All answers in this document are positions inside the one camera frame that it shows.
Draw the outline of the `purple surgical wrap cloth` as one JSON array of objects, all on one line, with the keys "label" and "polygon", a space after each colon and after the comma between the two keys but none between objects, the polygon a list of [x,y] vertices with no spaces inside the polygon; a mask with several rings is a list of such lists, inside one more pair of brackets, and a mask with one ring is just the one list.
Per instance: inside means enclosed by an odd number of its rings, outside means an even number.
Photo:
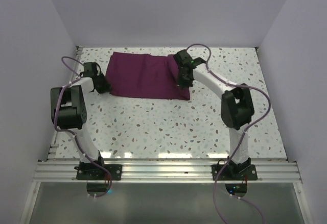
[{"label": "purple surgical wrap cloth", "polygon": [[177,86],[178,66],[171,55],[114,52],[105,77],[115,96],[190,100],[189,89]]}]

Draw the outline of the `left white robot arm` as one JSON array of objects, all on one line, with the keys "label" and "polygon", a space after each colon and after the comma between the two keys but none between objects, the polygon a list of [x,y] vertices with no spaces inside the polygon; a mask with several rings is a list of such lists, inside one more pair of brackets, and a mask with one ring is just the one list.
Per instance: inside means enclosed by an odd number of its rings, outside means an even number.
[{"label": "left white robot arm", "polygon": [[106,174],[106,166],[100,151],[93,144],[87,128],[86,97],[96,91],[109,93],[111,85],[96,62],[83,64],[83,71],[76,80],[50,90],[51,120],[57,132],[64,132],[74,141],[80,156],[80,168],[88,168],[94,179]]}]

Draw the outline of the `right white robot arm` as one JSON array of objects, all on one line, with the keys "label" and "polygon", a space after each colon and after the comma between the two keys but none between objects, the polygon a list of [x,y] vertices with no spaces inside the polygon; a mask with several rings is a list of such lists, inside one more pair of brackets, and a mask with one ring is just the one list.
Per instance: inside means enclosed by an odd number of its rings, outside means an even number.
[{"label": "right white robot arm", "polygon": [[220,116],[229,129],[230,153],[228,175],[240,179],[251,164],[246,128],[252,121],[254,106],[246,84],[237,84],[220,78],[209,70],[202,58],[193,59],[183,49],[173,56],[178,66],[177,86],[189,88],[197,81],[210,89],[221,100]]}]

